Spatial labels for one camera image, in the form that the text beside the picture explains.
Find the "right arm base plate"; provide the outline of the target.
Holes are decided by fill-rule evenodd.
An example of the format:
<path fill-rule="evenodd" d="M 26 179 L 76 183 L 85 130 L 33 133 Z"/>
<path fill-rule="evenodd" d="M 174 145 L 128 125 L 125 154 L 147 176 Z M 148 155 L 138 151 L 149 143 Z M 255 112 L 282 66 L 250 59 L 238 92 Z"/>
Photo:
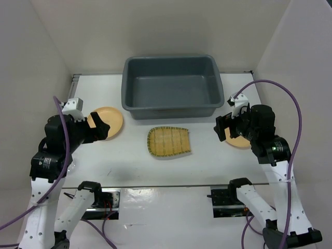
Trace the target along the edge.
<path fill-rule="evenodd" d="M 249 212 L 242 202 L 231 196 L 227 186 L 211 187 L 207 197 L 211 199 L 214 218 L 243 217 Z"/>

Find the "yellow round plate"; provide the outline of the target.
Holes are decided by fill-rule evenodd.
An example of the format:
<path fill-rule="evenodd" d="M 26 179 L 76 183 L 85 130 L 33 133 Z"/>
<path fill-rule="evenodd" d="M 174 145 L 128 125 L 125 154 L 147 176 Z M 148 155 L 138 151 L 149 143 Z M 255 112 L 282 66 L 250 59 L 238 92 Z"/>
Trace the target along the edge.
<path fill-rule="evenodd" d="M 122 113 L 114 107 L 100 107 L 94 110 L 98 113 L 101 120 L 110 126 L 108 136 L 105 141 L 113 139 L 122 129 L 123 116 Z"/>
<path fill-rule="evenodd" d="M 238 136 L 237 138 L 231 138 L 229 128 L 225 129 L 225 135 L 226 135 L 226 142 L 229 145 L 231 145 L 235 148 L 239 148 L 239 149 L 250 149 L 251 148 L 250 142 L 247 139 L 245 139 L 241 136 Z"/>

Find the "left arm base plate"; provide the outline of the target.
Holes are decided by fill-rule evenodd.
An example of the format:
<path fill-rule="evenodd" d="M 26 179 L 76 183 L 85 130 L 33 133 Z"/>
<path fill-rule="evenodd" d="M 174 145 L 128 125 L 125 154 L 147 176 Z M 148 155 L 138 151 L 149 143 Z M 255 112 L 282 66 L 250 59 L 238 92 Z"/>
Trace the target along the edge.
<path fill-rule="evenodd" d="M 120 206 L 120 189 L 103 188 L 101 199 L 87 208 L 83 215 L 86 220 L 118 220 Z"/>

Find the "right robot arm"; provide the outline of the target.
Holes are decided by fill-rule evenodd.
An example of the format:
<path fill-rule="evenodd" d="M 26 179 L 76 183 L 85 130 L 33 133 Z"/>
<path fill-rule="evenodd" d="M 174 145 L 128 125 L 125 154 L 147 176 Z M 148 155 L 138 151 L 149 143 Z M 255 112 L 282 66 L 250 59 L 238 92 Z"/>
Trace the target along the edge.
<path fill-rule="evenodd" d="M 297 191 L 294 171 L 288 168 L 291 150 L 287 141 L 275 134 L 275 114 L 267 105 L 243 106 L 233 117 L 231 113 L 216 118 L 214 131 L 220 141 L 243 137 L 250 142 L 271 186 L 274 207 L 271 207 L 245 177 L 231 180 L 227 198 L 233 204 L 242 202 L 262 226 L 267 248 L 297 248 L 322 241 L 306 217 Z"/>

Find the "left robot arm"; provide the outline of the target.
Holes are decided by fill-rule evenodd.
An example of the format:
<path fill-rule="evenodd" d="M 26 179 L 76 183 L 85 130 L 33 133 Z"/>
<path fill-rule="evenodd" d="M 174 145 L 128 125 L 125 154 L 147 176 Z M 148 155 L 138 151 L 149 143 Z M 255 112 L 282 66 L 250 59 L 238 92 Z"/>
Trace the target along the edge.
<path fill-rule="evenodd" d="M 69 206 L 56 217 L 60 193 L 72 162 L 72 153 L 81 145 L 105 140 L 110 126 L 92 112 L 95 126 L 86 118 L 77 121 L 70 114 L 48 119 L 45 138 L 31 160 L 31 212 L 18 248 L 69 248 L 70 238 L 88 207 L 103 202 L 101 184 L 84 181 Z"/>

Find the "clear plastic cup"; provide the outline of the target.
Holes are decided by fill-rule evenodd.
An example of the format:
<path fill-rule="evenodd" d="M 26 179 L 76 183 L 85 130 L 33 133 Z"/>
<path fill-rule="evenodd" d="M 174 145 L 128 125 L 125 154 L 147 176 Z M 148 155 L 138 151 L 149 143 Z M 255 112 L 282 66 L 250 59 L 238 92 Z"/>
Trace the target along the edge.
<path fill-rule="evenodd" d="M 67 171 L 69 173 L 73 173 L 76 168 L 75 160 L 73 159 L 71 164 L 67 167 Z"/>

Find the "woven bamboo tray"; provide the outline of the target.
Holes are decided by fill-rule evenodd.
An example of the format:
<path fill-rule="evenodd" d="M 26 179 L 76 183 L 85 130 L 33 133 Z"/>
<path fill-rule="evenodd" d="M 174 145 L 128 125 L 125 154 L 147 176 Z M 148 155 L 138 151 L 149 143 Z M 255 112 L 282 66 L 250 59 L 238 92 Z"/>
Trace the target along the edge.
<path fill-rule="evenodd" d="M 180 127 L 154 127 L 147 135 L 147 149 L 154 157 L 174 157 L 191 152 L 189 130 Z"/>

